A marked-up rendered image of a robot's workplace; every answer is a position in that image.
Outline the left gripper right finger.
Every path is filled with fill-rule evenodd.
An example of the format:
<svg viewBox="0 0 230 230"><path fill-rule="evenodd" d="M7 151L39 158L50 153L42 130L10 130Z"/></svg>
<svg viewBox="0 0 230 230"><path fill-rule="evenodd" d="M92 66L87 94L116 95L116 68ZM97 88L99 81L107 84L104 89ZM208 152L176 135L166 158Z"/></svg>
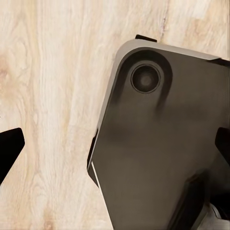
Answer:
<svg viewBox="0 0 230 230"><path fill-rule="evenodd" d="M218 129L215 145L230 166L230 129L223 127Z"/></svg>

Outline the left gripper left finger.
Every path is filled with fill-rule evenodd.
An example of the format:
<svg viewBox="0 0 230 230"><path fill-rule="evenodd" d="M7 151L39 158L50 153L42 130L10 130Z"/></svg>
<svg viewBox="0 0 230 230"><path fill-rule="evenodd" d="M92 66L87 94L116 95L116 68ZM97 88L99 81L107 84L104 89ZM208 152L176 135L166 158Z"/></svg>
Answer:
<svg viewBox="0 0 230 230"><path fill-rule="evenodd" d="M0 184L24 146L24 135L20 127L0 133Z"/></svg>

